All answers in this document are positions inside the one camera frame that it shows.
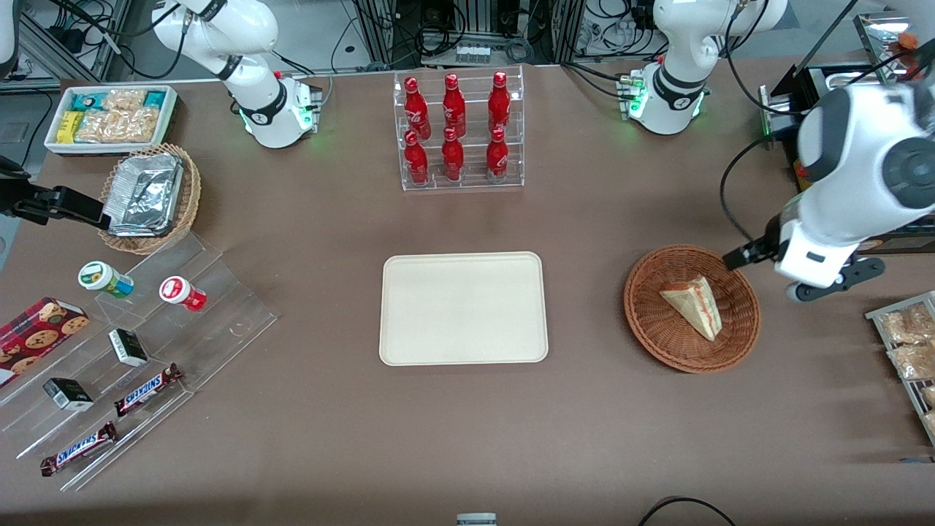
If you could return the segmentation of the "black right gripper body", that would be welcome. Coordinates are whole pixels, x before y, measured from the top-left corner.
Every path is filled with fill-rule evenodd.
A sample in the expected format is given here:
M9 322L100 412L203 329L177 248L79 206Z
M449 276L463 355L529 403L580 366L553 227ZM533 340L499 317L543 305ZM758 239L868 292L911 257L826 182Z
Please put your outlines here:
M17 162L1 156L1 213L4 216L46 224L51 218L50 189L30 181L30 174Z

